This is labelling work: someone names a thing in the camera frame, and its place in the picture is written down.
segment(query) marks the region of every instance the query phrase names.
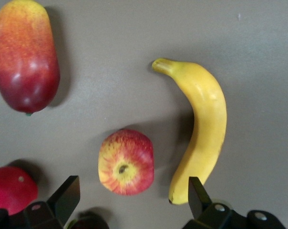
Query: banana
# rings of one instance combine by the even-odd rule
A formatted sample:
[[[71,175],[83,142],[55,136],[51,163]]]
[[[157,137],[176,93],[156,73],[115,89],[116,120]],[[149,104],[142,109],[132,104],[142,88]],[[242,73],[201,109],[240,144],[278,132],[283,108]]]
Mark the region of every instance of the banana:
[[[190,143],[169,188],[169,201],[184,204],[189,177],[204,184],[217,162],[226,135],[226,101],[217,80],[199,64],[159,58],[152,68],[173,78],[194,111]]]

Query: red fruit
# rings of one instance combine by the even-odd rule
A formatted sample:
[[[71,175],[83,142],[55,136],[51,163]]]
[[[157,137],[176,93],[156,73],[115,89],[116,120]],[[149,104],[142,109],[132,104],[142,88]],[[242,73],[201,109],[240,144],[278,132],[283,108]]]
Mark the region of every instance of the red fruit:
[[[33,0],[0,10],[0,92],[13,109],[34,113],[56,95],[60,80],[49,16]]]
[[[148,189],[154,180],[154,150],[144,134],[122,129],[102,143],[98,172],[100,182],[120,195],[135,195]]]
[[[102,217],[93,214],[88,217],[80,218],[69,229],[109,229],[109,226]]]
[[[0,168],[0,208],[5,208],[9,215],[24,210],[37,196],[37,185],[24,170]]]

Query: banana stem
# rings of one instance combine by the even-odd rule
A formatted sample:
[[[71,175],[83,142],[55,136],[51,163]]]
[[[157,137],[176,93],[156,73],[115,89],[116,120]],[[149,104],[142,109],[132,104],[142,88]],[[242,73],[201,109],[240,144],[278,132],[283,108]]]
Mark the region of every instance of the banana stem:
[[[173,72],[173,64],[174,61],[171,61],[166,58],[159,58],[153,62],[152,68],[156,72],[171,76],[172,75],[171,73]]]

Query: apple stem cavity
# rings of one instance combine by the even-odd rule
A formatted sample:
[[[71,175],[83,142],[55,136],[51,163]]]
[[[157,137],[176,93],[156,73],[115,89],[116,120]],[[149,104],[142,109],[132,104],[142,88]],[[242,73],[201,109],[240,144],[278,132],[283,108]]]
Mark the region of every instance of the apple stem cavity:
[[[123,172],[125,172],[125,170],[128,168],[127,165],[121,166],[119,169],[119,174],[122,174]]]

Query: apple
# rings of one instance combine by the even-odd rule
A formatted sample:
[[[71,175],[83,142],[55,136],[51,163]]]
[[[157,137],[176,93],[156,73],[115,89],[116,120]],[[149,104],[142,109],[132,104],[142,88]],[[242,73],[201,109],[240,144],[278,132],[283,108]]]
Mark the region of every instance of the apple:
[[[0,208],[9,215],[24,210],[38,196],[38,187],[23,169],[0,167]]]
[[[150,139],[121,129],[104,139],[99,152],[100,182],[119,195],[136,195],[154,180],[154,150]]]
[[[45,108],[56,95],[60,70],[47,11],[33,0],[0,10],[0,93],[14,110]]]
[[[71,221],[66,229],[109,229],[109,226],[101,216],[90,214]]]

